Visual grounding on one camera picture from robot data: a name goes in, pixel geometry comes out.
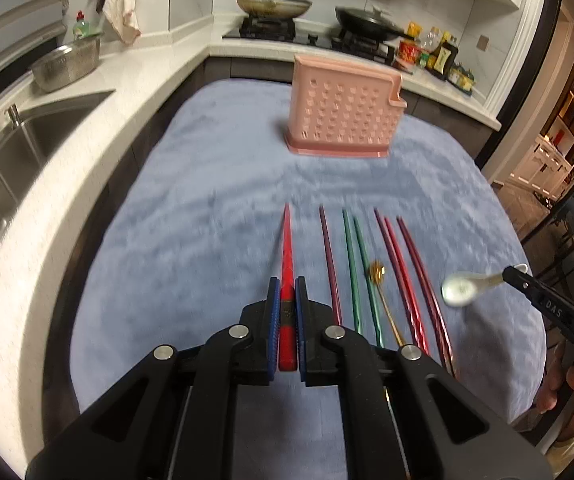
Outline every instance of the green bottle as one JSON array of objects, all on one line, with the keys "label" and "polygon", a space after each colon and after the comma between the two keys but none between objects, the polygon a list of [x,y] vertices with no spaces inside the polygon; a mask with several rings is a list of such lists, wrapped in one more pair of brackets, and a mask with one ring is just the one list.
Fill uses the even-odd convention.
[{"label": "green bottle", "polygon": [[85,21],[82,10],[78,10],[76,24],[74,25],[74,40],[80,40],[89,36],[89,23]]}]

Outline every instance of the blue fabric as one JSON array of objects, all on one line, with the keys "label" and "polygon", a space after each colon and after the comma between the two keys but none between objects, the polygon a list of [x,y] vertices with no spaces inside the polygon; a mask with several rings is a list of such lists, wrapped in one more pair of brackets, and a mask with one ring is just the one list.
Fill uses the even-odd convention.
[{"label": "blue fabric", "polygon": [[[374,206],[404,217],[436,291],[451,272],[526,261],[490,186],[447,132],[405,116],[389,158],[293,155],[282,139],[290,95],[285,84],[228,80],[201,89],[177,113],[107,230],[84,288],[70,354],[82,410],[158,344],[202,344],[266,297],[269,278],[280,275],[285,202],[295,273],[306,277],[311,299],[330,304],[324,204],[350,328],[343,207],[359,217],[371,257],[387,265],[385,294],[407,340]],[[374,343],[364,280],[360,293],[365,336]],[[442,312],[462,382],[507,421],[528,409],[545,362],[540,314],[507,285]],[[384,315],[382,327],[396,348]],[[240,388],[238,399],[234,478],[346,477],[334,387],[304,388],[298,373],[277,374],[268,388]]]}]

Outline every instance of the spoon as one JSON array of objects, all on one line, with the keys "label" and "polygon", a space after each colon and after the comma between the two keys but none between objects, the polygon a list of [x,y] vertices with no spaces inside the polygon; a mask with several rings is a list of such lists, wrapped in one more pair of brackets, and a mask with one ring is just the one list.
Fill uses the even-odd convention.
[{"label": "spoon", "polygon": [[[527,272],[527,264],[515,266],[520,272]],[[445,304],[454,307],[468,305],[489,288],[503,283],[502,272],[498,274],[476,274],[474,272],[456,272],[447,276],[440,291]]]},{"label": "spoon", "polygon": [[380,301],[382,302],[382,307],[385,309],[385,314],[387,314],[387,319],[391,325],[391,331],[394,333],[394,337],[396,338],[396,343],[398,343],[398,346],[403,347],[406,343],[404,342],[403,337],[400,335],[400,331],[396,326],[396,322],[394,321],[393,316],[391,316],[391,312],[387,306],[387,300],[385,299],[385,293],[382,292],[382,281],[385,279],[385,266],[382,264],[382,262],[375,260],[369,266],[369,278],[374,283],[374,285],[376,285],[378,295],[380,296]]}]

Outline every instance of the gas stove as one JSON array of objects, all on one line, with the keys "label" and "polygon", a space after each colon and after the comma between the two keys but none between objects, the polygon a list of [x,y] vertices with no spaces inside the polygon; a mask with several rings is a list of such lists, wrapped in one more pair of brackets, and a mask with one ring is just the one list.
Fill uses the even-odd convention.
[{"label": "gas stove", "polygon": [[309,32],[297,28],[294,20],[247,17],[240,28],[231,30],[223,38],[281,41],[335,50],[388,66],[392,66],[394,62],[395,49],[388,44],[363,38],[344,29],[337,35]]}]

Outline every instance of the pink utensil holder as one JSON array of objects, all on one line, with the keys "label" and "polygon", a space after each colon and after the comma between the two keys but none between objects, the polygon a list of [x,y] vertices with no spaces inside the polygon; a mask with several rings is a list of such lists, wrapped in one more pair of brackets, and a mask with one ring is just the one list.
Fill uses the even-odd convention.
[{"label": "pink utensil holder", "polygon": [[296,56],[285,141],[303,155],[387,156],[406,109],[392,68]]}]

